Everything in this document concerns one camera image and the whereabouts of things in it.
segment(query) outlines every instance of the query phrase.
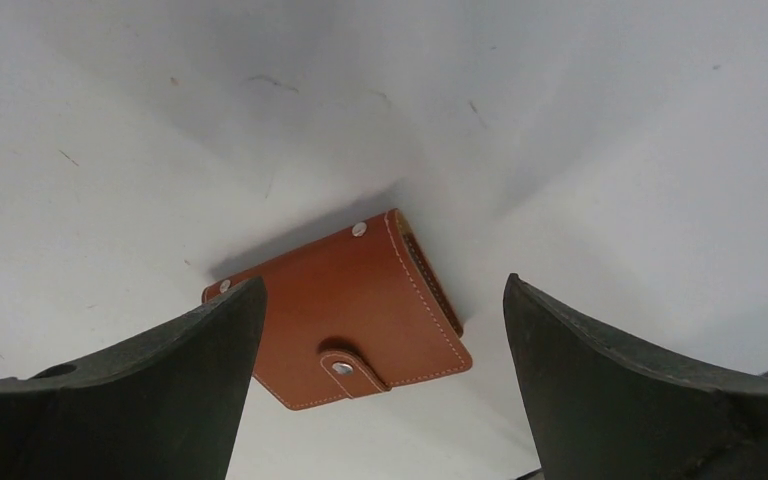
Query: wallet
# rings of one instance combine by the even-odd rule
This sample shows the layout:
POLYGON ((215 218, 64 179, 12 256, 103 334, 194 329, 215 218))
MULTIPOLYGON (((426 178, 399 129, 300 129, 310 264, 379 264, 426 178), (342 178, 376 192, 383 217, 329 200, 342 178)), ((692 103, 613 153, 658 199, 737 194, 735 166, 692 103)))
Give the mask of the wallet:
POLYGON ((291 410, 468 370, 461 323, 402 213, 390 210, 206 288, 263 277, 254 377, 291 410))

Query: wallet strap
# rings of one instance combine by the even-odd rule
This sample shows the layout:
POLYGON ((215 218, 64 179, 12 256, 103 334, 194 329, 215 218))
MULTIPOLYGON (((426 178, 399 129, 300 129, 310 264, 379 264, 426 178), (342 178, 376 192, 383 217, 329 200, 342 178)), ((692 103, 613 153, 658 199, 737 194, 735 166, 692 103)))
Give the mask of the wallet strap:
POLYGON ((319 364, 348 398, 390 391, 372 367, 346 350, 323 351, 319 354, 319 364))

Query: white surface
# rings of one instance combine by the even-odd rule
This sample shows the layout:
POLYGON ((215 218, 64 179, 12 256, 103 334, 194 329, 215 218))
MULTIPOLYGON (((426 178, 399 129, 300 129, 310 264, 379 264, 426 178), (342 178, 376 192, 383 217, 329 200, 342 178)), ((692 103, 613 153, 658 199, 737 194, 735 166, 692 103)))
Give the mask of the white surface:
POLYGON ((390 206, 475 367, 299 413, 255 384, 229 478, 535 467, 510 271, 768 369, 768 2, 0 0, 0 377, 390 206))

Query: black mark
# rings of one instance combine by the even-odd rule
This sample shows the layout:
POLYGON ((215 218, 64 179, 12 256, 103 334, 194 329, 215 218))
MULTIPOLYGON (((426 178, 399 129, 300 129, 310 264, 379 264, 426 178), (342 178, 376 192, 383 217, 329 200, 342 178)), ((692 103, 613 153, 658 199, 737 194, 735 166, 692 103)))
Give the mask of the black mark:
POLYGON ((487 128, 487 122, 485 122, 484 119, 481 118, 481 114, 478 113, 478 108, 475 106, 472 100, 469 101, 469 108, 471 108, 472 113, 474 113, 475 116, 478 117, 478 123, 480 123, 483 128, 487 128))
POLYGON ((74 164, 76 167, 80 167, 80 165, 78 165, 78 162, 72 160, 72 157, 70 157, 69 155, 66 155, 66 152, 64 152, 63 150, 58 150, 58 152, 60 152, 60 154, 63 155, 64 157, 68 158, 69 161, 72 162, 72 164, 74 164))
POLYGON ((290 85, 286 85, 283 82, 276 80, 274 77, 270 77, 269 75, 255 75, 253 77, 247 78, 246 81, 247 82, 256 82, 256 81, 266 82, 266 83, 272 84, 275 87, 283 88, 284 90, 289 90, 294 93, 299 93, 298 88, 290 85))
POLYGON ((387 105, 387 109, 393 108, 393 102, 390 101, 390 97, 388 97, 386 93, 378 90, 370 90, 369 93, 381 97, 381 100, 384 100, 384 104, 387 105))
POLYGON ((266 187, 266 195, 263 196, 263 199, 266 200, 269 198, 269 194, 272 193, 272 184, 275 182, 275 172, 272 172, 272 176, 269 177, 269 186, 266 187))

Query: metal rivet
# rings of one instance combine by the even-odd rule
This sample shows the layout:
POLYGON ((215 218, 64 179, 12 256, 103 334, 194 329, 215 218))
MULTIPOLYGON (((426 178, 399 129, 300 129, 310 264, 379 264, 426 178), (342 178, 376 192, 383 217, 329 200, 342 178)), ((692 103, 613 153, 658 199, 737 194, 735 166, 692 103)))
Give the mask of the metal rivet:
POLYGON ((356 223, 355 226, 352 227, 352 235, 362 237, 364 233, 366 233, 366 222, 356 223))
POLYGON ((337 372, 337 375, 351 375, 355 371, 351 365, 346 362, 334 362, 331 364, 331 370, 337 372))

